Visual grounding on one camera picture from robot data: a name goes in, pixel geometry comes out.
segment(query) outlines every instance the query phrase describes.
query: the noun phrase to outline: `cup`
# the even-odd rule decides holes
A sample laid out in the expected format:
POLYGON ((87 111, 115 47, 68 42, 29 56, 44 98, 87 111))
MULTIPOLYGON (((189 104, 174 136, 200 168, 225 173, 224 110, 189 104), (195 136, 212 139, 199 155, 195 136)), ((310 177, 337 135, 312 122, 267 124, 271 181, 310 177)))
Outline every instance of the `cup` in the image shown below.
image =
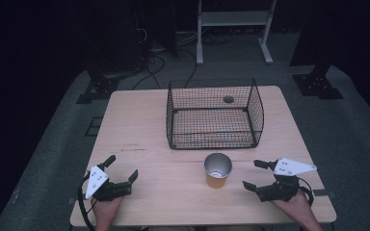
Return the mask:
POLYGON ((213 189, 221 188, 232 171, 232 161, 224 153, 209 154, 204 162, 206 182, 213 189))

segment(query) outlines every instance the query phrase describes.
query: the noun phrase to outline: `wooden table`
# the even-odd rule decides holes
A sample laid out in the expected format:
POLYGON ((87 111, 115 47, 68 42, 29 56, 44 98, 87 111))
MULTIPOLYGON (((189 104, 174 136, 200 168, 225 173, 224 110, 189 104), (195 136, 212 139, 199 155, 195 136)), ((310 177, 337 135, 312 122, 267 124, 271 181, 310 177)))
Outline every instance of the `wooden table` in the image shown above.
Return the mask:
MULTIPOLYGON (((135 169, 139 177, 124 198, 114 225, 221 225, 292 222, 270 202, 244 189, 242 181, 257 187, 275 182, 269 169, 253 160, 273 162, 279 157, 312 165, 303 138, 278 87, 258 87, 264 108, 264 130, 259 145, 221 152, 233 161, 223 188, 207 186, 203 161, 213 150, 171 150, 166 135, 167 90, 116 91, 110 98, 87 169, 111 155, 106 168, 110 181, 119 183, 135 169)), ((324 188, 317 173, 300 175, 313 190, 324 188)), ((327 196, 316 196, 312 206, 320 222, 333 222, 336 213, 327 196)), ((93 213, 90 219, 94 222, 93 213)), ((85 226, 78 203, 70 217, 73 226, 85 226)))

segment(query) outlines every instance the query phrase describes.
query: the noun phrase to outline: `metal wire basket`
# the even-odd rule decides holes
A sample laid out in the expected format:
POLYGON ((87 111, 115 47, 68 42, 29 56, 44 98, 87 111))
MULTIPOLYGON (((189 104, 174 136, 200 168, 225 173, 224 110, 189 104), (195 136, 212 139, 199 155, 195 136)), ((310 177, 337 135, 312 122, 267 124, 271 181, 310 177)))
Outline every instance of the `metal wire basket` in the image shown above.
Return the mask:
POLYGON ((264 113, 254 79, 170 81, 171 149, 257 147, 264 113))

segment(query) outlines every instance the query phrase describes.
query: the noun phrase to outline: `hand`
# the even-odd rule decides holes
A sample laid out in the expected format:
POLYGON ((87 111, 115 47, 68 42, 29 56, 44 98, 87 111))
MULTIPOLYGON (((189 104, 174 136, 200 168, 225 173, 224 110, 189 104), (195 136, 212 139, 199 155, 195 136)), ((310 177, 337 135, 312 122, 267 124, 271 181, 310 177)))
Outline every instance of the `hand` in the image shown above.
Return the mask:
POLYGON ((272 200, 271 202, 297 222, 304 230, 322 231, 320 223, 314 216, 303 191, 298 190, 297 194, 288 202, 282 200, 272 200))
POLYGON ((117 197, 112 201, 96 201, 92 198, 92 211, 95 216, 95 230, 108 231, 113 225, 116 218, 119 205, 121 204, 124 196, 117 197))

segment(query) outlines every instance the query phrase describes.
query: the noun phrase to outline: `cable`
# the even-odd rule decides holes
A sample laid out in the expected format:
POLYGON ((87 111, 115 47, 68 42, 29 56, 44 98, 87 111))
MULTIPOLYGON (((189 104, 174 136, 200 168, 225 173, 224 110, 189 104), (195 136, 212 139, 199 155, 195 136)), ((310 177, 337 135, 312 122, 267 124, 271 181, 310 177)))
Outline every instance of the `cable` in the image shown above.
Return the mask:
POLYGON ((308 189, 312 192, 311 186, 308 184, 308 182, 306 182, 303 178, 300 178, 300 177, 297 177, 297 178, 299 178, 299 180, 302 180, 303 182, 305 182, 308 185, 308 189))
MULTIPOLYGON (((213 7, 212 12, 220 12, 220 11, 222 11, 222 10, 223 10, 223 8, 224 8, 225 3, 226 3, 226 0, 224 0, 224 1, 222 2, 222 5, 220 6, 220 9, 217 11, 217 8, 218 8, 218 5, 219 5, 219 0, 217 0, 217 1, 216 1, 216 3, 215 3, 215 6, 213 7)), ((206 28, 201 32, 201 34, 202 34, 202 35, 203 35, 203 34, 205 34, 209 29, 210 29, 210 27, 206 27, 206 28)), ((190 43, 190 42, 192 42, 192 41, 196 40, 196 39, 197 39, 197 37, 198 37, 198 33, 193 32, 193 34, 192 34, 190 37, 185 38, 184 40, 182 40, 182 41, 178 42, 178 43, 176 44, 176 46, 177 46, 177 47, 183 46, 183 45, 185 45, 185 44, 187 44, 187 43, 190 43)), ((225 42, 231 41, 232 39, 228 39, 228 40, 226 40, 226 39, 225 39, 225 41, 224 41, 224 42, 222 42, 222 43, 225 43, 225 42)), ((166 48, 161 48, 161 49, 151 49, 151 52, 152 52, 152 53, 156 53, 156 54, 157 54, 157 53, 164 52, 164 51, 166 51, 166 48)))
POLYGON ((195 55, 193 53, 191 53, 191 52, 189 52, 187 50, 178 49, 178 51, 186 52, 186 53, 190 54, 192 56, 192 58, 194 59, 195 67, 194 67, 194 70, 192 71, 191 76, 188 77, 188 80, 187 80, 187 82, 185 84, 185 89, 186 89, 188 87, 188 84, 191 81, 192 77, 194 77, 195 72, 197 71, 197 67, 198 67, 198 65, 197 65, 197 58, 195 57, 195 55))
POLYGON ((159 85, 158 80, 157 80, 157 78, 155 77, 155 75, 152 75, 152 77, 154 78, 155 82, 157 83, 157 85, 156 85, 156 86, 158 86, 158 89, 161 89, 161 86, 159 85))
POLYGON ((150 73, 149 75, 147 75, 146 77, 144 77, 143 79, 141 79, 136 85, 134 85, 134 87, 132 88, 132 90, 134 90, 142 81, 144 81, 145 79, 147 79, 147 78, 149 78, 149 77, 151 77, 151 76, 154 76, 156 73, 158 73, 160 70, 162 70, 162 68, 165 66, 165 61, 164 61, 164 59, 162 59, 162 58, 160 58, 160 57, 158 57, 158 56, 150 56, 150 57, 153 57, 153 58, 157 58, 157 59, 159 59, 160 61, 162 61, 162 65, 161 65, 161 67, 159 68, 159 69, 157 69, 157 71, 155 71, 155 72, 151 72, 150 70, 149 70, 149 66, 147 66, 147 70, 148 70, 148 72, 150 73))
POLYGON ((87 216, 88 212, 86 211, 84 202, 83 202, 83 184, 90 178, 90 172, 86 174, 83 180, 80 182, 79 188, 77 189, 77 200, 79 201, 80 212, 82 213, 83 220, 89 227, 91 231, 94 231, 94 227, 87 216))
POLYGON ((144 32, 144 39, 143 39, 143 41, 138 41, 139 44, 143 44, 143 42, 145 42, 146 41, 146 38, 148 37, 148 33, 143 28, 137 28, 137 31, 144 32))
POLYGON ((87 211, 87 213, 89 213, 89 212, 93 209, 93 207, 94 207, 94 205, 97 203, 97 201, 98 201, 98 200, 96 200, 96 201, 94 202, 94 204, 92 205, 92 207, 90 208, 90 210, 89 210, 89 211, 87 211))
POLYGON ((203 44, 212 45, 212 46, 213 45, 222 45, 222 44, 233 41, 233 35, 229 34, 228 36, 230 36, 230 38, 225 38, 225 36, 217 36, 217 35, 213 35, 213 34, 208 34, 207 36, 203 37, 202 42, 203 42, 203 44))

